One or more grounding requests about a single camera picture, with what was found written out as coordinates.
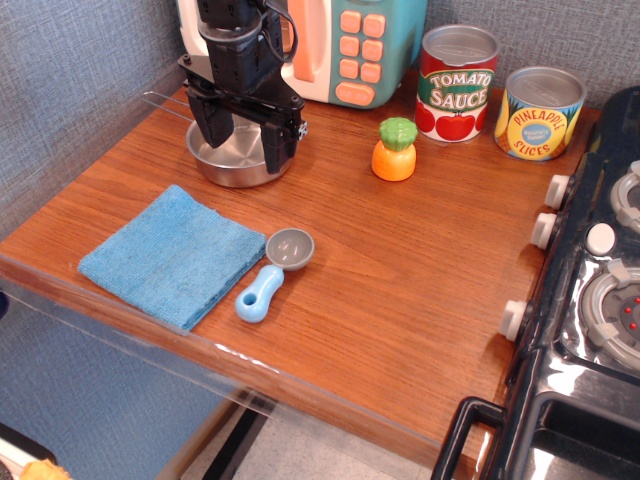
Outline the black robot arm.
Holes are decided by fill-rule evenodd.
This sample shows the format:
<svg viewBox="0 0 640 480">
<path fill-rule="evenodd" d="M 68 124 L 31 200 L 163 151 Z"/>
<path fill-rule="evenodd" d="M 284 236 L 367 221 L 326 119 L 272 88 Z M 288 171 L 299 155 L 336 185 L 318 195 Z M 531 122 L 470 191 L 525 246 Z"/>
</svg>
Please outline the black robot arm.
<svg viewBox="0 0 640 480">
<path fill-rule="evenodd" d="M 282 78 L 281 19 L 291 20 L 275 1 L 199 1 L 197 31 L 206 56 L 182 57 L 187 97 L 204 140 L 219 147 L 234 131 L 234 116 L 260 126 L 266 171 L 278 174 L 295 156 L 306 133 L 304 99 Z"/>
</svg>

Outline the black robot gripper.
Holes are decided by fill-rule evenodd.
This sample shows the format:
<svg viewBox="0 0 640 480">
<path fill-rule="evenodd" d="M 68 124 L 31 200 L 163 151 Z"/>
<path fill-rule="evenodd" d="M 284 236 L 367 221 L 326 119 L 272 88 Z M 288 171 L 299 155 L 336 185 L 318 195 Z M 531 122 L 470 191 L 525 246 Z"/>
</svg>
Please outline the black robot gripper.
<svg viewBox="0 0 640 480">
<path fill-rule="evenodd" d="M 187 98 L 199 130 L 212 148 L 234 133 L 232 116 L 261 125 L 261 142 L 269 174 L 280 173 L 307 133 L 301 118 L 305 101 L 282 78 L 278 50 L 263 33 L 239 42 L 206 41 L 207 55 L 185 54 Z"/>
</svg>

